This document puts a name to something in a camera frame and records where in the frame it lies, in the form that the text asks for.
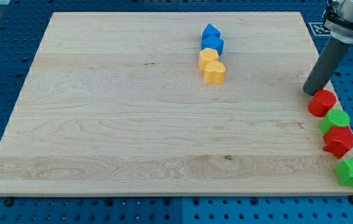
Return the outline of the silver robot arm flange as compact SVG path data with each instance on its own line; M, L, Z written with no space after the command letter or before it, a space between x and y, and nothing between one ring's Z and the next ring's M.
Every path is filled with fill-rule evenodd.
M322 16L323 26L330 31L331 37L353 44L353 0L327 0Z

